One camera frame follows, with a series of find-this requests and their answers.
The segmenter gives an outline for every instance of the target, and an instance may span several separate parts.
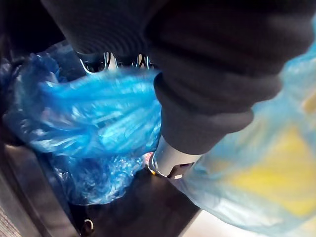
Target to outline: blue plastic bag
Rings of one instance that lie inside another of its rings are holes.
[[[69,45],[47,52],[31,55],[20,70],[3,120],[36,151],[52,153],[49,161],[71,203],[111,202],[143,167],[142,155],[156,149],[158,71],[130,68],[85,76]]]

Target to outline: plastic bag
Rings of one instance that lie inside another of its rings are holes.
[[[71,203],[111,202],[143,167],[142,155],[156,149],[158,71],[130,68],[83,76],[69,45],[47,52],[31,55],[20,70],[3,120],[36,151],[52,154],[49,161]]]
[[[281,77],[282,91],[254,106],[253,123],[227,135],[175,185],[231,225],[315,237],[316,43]]]

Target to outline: black sleeve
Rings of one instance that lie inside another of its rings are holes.
[[[40,0],[80,54],[116,57],[146,53],[143,31],[169,0]]]
[[[312,43],[315,3],[170,1],[147,28],[166,141],[203,154],[249,125],[253,104],[280,91],[284,63]]]

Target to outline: dark floor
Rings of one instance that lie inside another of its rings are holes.
[[[71,210],[78,226],[84,216],[93,221],[94,237],[176,237],[199,208],[167,179],[142,170],[122,198]]]

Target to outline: black surface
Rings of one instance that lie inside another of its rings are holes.
[[[0,8],[0,38],[9,39],[13,56],[38,53],[64,39],[40,0],[0,0]]]
[[[166,178],[144,169],[126,194],[109,204],[71,205],[80,229],[84,218],[95,227],[94,237],[176,237],[199,211]]]

